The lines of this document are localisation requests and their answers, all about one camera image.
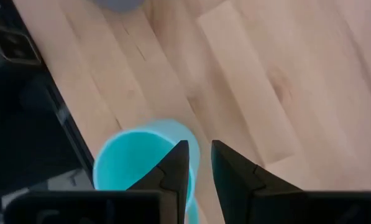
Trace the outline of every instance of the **teal cup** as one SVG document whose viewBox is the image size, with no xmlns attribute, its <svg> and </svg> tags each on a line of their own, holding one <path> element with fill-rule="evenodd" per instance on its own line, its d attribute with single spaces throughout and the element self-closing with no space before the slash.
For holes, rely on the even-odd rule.
<svg viewBox="0 0 371 224">
<path fill-rule="evenodd" d="M 189 224 L 199 223 L 195 185 L 200 151 L 193 133 L 173 119 L 161 119 L 122 131 L 109 139 L 93 169 L 96 190 L 127 190 L 151 171 L 181 140 L 190 149 L 190 168 L 185 211 Z"/>
</svg>

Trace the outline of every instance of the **black object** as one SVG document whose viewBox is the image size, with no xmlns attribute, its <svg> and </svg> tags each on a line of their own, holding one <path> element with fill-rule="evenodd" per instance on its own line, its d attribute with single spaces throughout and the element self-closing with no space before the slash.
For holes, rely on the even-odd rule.
<svg viewBox="0 0 371 224">
<path fill-rule="evenodd" d="M 26 34 L 0 26 L 0 72 L 33 69 L 41 64 L 42 62 Z"/>
<path fill-rule="evenodd" d="M 93 157 L 11 0 L 0 0 L 1 197 Z"/>
<path fill-rule="evenodd" d="M 180 141 L 145 177 L 122 192 L 41 192 L 16 199 L 6 224 L 183 223 L 189 149 Z"/>
<path fill-rule="evenodd" d="M 227 224 L 371 223 L 371 192 L 302 191 L 221 141 L 213 141 L 211 156 Z"/>
<path fill-rule="evenodd" d="M 250 162 L 221 141 L 213 141 L 211 155 L 214 183 L 227 224 L 371 223 L 371 192 L 302 191 Z M 91 208 L 95 213 L 109 214 L 94 216 L 95 223 L 183 223 L 188 156 L 188 145 L 182 141 L 126 192 L 54 193 L 37 195 L 37 200 L 24 197 L 9 206 L 5 213 L 6 223 L 33 224 L 40 208 L 47 207 L 68 214 L 68 217 L 60 217 L 62 223 L 75 223 L 69 221 L 70 217 L 75 215 L 78 220 L 77 214 L 87 214 L 85 211 Z M 128 213 L 123 215 L 120 209 L 115 210 L 122 208 L 132 197 L 137 205 L 131 205 L 131 208 L 134 206 L 140 211 L 139 216 L 150 216 L 150 219 L 132 218 L 134 211 L 126 210 Z M 151 197 L 159 203 L 148 203 Z M 74 204 L 74 198 L 82 205 Z M 115 206 L 95 203 L 96 198 L 106 203 L 114 200 Z M 33 219 L 24 219 L 22 214 Z"/>
</svg>

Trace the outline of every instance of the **gray object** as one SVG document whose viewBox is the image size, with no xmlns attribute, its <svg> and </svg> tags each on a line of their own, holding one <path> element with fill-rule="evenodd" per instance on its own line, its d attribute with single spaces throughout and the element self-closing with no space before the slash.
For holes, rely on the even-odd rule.
<svg viewBox="0 0 371 224">
<path fill-rule="evenodd" d="M 41 59 L 32 42 L 22 32 L 0 26 L 0 72 L 39 66 Z"/>
<path fill-rule="evenodd" d="M 94 0 L 100 6 L 117 12 L 126 12 L 140 6 L 145 0 Z"/>
</svg>

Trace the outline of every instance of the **cup rim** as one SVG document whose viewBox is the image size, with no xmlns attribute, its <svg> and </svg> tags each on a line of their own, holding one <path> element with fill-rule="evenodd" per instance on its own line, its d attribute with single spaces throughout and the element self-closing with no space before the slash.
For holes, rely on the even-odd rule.
<svg viewBox="0 0 371 224">
<path fill-rule="evenodd" d="M 117 138 L 119 137 L 122 137 L 124 135 L 127 135 L 127 134 L 132 134 L 132 133 L 149 133 L 149 134 L 154 134 L 162 139 L 164 139 L 165 141 L 171 143 L 173 145 L 173 147 L 176 145 L 176 143 L 170 139 L 168 139 L 166 136 L 156 132 L 156 131 L 151 131 L 149 129 L 145 129 L 145 128 L 142 128 L 142 129 L 131 129 L 131 130 L 125 130 L 125 131 L 121 131 L 120 133 L 117 133 L 113 136 L 111 136 L 105 143 L 104 145 L 102 146 L 101 150 L 98 152 L 97 156 L 96 156 L 96 159 L 94 160 L 94 166 L 93 166 L 93 184 L 94 184 L 94 188 L 96 190 L 102 190 L 100 189 L 99 185 L 98 185 L 98 172 L 97 172 L 97 167 L 99 166 L 99 163 L 100 163 L 100 158 L 103 156 L 103 154 L 105 153 L 106 149 L 108 148 L 108 146 L 110 146 Z M 185 211 L 188 211 L 189 207 L 191 206 L 193 200 L 194 200 L 194 195 L 195 195 L 195 177 L 194 177 L 194 174 L 193 174 L 193 169 L 191 167 L 191 164 L 189 165 L 189 171 L 188 171 L 190 174 L 190 178 L 191 178 L 191 191 L 190 191 L 190 196 L 189 196 L 189 200 L 186 201 L 186 205 L 185 205 Z"/>
</svg>

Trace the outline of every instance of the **wooden floor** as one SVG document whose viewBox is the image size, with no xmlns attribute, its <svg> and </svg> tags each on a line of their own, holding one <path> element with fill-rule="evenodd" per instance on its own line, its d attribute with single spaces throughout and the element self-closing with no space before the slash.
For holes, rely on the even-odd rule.
<svg viewBox="0 0 371 224">
<path fill-rule="evenodd" d="M 192 129 L 209 223 L 212 139 L 303 189 L 371 189 L 371 0 L 15 2 L 93 155 L 156 118 Z"/>
</svg>

